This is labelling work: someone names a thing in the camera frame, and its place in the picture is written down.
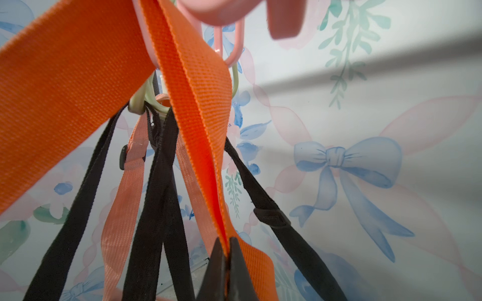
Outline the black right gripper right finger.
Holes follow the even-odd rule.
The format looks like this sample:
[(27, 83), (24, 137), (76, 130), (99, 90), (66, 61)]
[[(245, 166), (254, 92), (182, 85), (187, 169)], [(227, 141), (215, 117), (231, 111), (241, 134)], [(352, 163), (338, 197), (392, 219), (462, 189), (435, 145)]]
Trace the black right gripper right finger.
[(228, 256), (228, 301), (258, 301), (251, 276), (237, 238), (232, 237)]

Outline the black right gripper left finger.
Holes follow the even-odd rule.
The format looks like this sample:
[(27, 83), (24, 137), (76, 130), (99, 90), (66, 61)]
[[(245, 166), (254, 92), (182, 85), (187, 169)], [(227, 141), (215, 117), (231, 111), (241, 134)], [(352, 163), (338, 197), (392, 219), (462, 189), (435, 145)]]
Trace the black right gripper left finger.
[(217, 238), (196, 301), (224, 301), (225, 286), (226, 256)]

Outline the orange crossbody bag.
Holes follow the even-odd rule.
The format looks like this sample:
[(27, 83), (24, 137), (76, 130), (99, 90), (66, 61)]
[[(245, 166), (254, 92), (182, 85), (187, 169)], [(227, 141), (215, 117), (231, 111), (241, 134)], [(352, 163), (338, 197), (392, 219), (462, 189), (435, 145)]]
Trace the orange crossbody bag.
[(227, 65), (169, 1), (59, 1), (1, 48), (1, 211), (77, 148), (154, 72), (163, 72), (187, 154), (225, 251), (236, 237), (222, 161)]

